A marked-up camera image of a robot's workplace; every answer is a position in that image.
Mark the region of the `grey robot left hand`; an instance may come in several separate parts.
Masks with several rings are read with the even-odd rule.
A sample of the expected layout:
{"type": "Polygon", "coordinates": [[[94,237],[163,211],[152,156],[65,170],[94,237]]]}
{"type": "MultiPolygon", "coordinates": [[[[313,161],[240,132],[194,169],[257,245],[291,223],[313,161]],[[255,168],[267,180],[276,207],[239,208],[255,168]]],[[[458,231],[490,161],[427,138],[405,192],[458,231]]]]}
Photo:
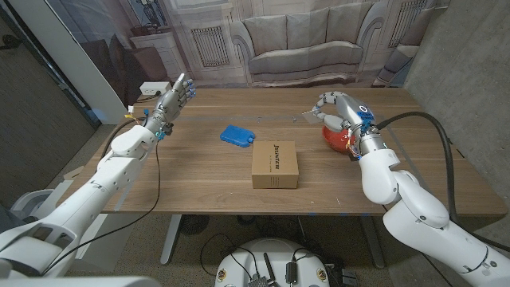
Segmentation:
{"type": "Polygon", "coordinates": [[[193,80],[185,73],[181,73],[172,89],[159,98],[152,114],[145,120],[144,127],[156,136],[170,134],[172,122],[179,116],[186,103],[195,96],[193,80]]]}

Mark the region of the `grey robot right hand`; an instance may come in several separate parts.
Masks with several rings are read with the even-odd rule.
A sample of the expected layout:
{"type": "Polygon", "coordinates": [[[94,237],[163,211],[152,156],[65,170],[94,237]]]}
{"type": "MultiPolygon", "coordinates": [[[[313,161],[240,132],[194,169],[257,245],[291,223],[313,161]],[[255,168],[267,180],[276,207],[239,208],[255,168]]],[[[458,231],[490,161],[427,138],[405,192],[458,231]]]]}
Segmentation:
{"type": "Polygon", "coordinates": [[[375,127],[374,113],[361,100],[345,92],[325,92],[312,107],[308,122],[322,122],[332,132],[347,132],[344,148],[355,159],[373,151],[387,149],[379,130],[375,127]]]}

